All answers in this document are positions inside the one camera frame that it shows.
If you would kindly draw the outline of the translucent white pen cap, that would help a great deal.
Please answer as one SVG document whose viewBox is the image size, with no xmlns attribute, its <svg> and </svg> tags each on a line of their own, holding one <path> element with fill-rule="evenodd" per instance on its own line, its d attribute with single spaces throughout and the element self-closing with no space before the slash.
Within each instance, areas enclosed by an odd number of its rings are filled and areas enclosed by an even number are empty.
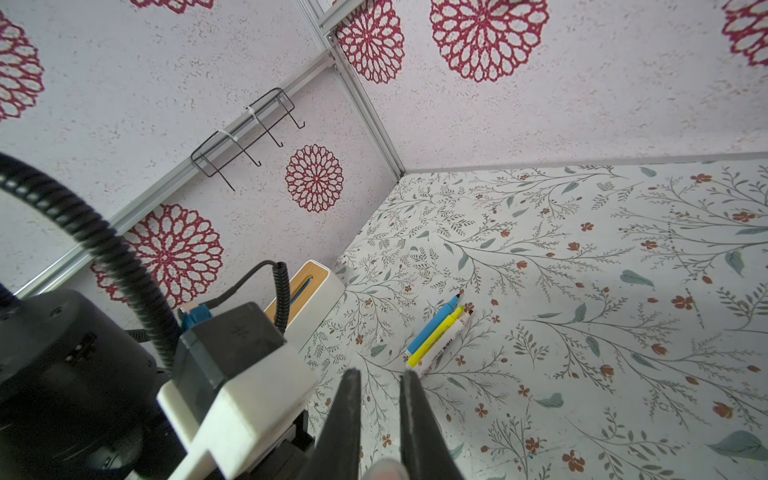
<svg viewBox="0 0 768 480">
<path fill-rule="evenodd" d="M 362 480 L 408 480 L 405 466 L 392 458 L 380 459 L 363 474 Z"/>
</svg>

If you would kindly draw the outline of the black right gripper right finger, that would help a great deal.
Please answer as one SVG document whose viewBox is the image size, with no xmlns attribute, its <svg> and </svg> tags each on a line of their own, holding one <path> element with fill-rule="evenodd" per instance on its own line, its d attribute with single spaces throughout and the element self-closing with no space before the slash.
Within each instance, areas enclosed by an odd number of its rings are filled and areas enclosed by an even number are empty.
<svg viewBox="0 0 768 480">
<path fill-rule="evenodd" d="M 415 480 L 463 479 L 450 456 L 440 426 L 417 374 L 406 370 L 400 381 L 401 462 Z"/>
</svg>

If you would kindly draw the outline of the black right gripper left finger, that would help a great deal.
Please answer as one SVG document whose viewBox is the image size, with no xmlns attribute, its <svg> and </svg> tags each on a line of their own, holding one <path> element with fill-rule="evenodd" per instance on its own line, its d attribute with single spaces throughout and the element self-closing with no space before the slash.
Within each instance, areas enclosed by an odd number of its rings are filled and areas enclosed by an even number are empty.
<svg viewBox="0 0 768 480">
<path fill-rule="evenodd" d="M 351 479 L 359 474 L 361 435 L 361 372 L 342 375 L 324 427 L 300 479 Z"/>
</svg>

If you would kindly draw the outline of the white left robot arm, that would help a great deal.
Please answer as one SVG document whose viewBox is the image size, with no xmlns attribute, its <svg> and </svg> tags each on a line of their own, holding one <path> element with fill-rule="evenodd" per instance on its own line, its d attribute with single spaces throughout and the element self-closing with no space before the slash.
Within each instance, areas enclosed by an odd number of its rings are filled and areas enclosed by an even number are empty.
<svg viewBox="0 0 768 480">
<path fill-rule="evenodd" d="M 2 189 L 88 250 L 121 289 L 155 352 L 83 294 L 1 292 L 1 475 L 122 479 L 156 413 L 160 365 L 179 326 L 158 285 L 109 223 L 54 178 L 9 155 Z"/>
</svg>

